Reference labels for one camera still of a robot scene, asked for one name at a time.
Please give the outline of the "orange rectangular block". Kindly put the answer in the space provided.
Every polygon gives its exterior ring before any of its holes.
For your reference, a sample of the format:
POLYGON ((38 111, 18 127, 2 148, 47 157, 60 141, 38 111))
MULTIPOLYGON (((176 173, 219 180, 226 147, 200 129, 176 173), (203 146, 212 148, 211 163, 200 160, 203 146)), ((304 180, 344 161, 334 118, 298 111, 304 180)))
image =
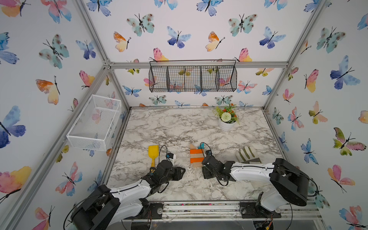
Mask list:
POLYGON ((204 152, 202 151, 202 149, 192 149, 190 150, 190 154, 203 154, 204 152))
POLYGON ((190 163, 202 163, 204 158, 191 158, 190 163))

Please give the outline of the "long natural wood block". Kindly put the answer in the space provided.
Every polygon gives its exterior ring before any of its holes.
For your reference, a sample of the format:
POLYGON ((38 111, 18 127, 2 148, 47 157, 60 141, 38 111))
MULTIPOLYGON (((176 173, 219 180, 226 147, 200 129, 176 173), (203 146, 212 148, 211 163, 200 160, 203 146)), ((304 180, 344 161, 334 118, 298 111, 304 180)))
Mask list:
POLYGON ((190 158, 204 158, 202 153, 190 154, 190 158))

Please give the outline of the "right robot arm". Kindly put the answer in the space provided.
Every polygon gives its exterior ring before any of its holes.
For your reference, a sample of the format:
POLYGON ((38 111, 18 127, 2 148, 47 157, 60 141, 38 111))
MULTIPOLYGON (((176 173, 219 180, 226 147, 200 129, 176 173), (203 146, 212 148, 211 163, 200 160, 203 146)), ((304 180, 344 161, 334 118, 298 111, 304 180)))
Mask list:
POLYGON ((256 201, 240 203, 244 219, 280 218, 279 208, 283 205, 307 206, 311 179, 285 159, 277 158, 267 164, 222 163, 207 151, 202 165, 204 178, 216 178, 222 186, 238 181, 256 181, 273 186, 268 192, 261 192, 256 201))

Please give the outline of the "short natural wood block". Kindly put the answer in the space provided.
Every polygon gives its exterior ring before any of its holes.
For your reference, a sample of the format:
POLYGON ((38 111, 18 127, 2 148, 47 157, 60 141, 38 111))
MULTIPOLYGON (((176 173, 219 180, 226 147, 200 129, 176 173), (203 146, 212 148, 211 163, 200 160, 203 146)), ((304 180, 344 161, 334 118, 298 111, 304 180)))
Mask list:
POLYGON ((194 168, 200 168, 200 167, 202 167, 202 163, 192 163, 192 166, 194 167, 194 168))

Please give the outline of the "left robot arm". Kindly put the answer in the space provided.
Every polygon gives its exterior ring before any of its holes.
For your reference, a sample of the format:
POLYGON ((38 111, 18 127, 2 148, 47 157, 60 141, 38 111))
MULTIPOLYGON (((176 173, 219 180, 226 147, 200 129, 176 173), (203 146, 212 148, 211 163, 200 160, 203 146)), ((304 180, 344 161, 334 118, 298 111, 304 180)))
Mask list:
POLYGON ((67 217, 78 230, 106 230, 126 218, 147 216, 147 197, 161 193, 160 188, 179 181, 185 168, 175 167, 170 160, 161 161, 137 182, 119 188, 100 185, 87 198, 77 203, 67 217))

